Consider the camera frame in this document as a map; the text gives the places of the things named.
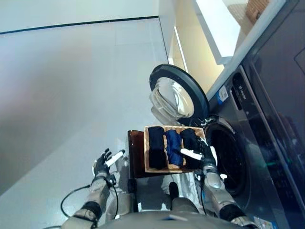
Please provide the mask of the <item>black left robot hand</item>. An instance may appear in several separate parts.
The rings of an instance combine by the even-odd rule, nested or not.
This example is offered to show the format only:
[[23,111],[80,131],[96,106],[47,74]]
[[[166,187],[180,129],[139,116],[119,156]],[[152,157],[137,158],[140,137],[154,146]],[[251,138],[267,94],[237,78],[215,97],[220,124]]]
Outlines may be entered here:
[[102,152],[101,156],[93,163],[93,176],[97,177],[99,174],[109,175],[110,167],[115,164],[119,159],[121,159],[124,154],[124,149],[118,151],[116,154],[113,154],[109,148],[105,149],[104,152]]

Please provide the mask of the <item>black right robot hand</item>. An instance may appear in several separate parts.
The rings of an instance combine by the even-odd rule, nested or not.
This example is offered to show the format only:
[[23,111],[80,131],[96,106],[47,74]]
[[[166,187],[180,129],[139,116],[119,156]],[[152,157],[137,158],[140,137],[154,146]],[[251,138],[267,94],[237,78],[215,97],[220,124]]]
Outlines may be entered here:
[[217,167],[215,148],[208,145],[201,137],[191,139],[188,148],[184,143],[184,148],[181,148],[180,153],[185,157],[186,166],[189,169],[200,169],[207,165]]

